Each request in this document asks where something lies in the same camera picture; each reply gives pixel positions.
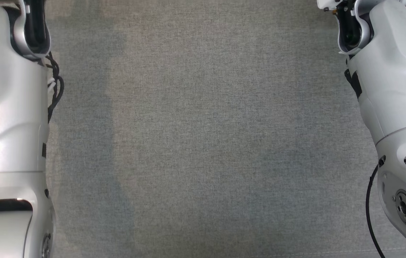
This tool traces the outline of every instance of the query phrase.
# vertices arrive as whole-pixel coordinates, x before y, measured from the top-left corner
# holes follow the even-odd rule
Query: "gray tablecloth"
[[[47,19],[56,258],[377,257],[377,154],[314,0],[50,0]]]

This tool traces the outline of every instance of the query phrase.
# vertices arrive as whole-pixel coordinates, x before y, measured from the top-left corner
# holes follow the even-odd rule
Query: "white plastic casing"
[[[42,257],[44,236],[54,235],[55,212],[44,173],[48,128],[47,69],[13,50],[8,15],[0,7],[0,200],[32,205],[32,218],[28,212],[0,213],[0,257]],[[8,248],[8,242],[21,241],[17,251]]]
[[[379,158],[378,189],[388,219],[406,237],[393,197],[406,192],[406,7],[386,0],[370,11],[374,37],[348,67],[362,89],[359,105]]]

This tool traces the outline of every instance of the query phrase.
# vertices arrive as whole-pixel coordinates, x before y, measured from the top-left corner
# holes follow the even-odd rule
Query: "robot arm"
[[[337,16],[345,75],[380,159],[380,200],[406,238],[406,0],[318,0],[318,6]]]
[[[45,176],[50,37],[43,0],[0,5],[0,257],[48,258],[55,211]]]

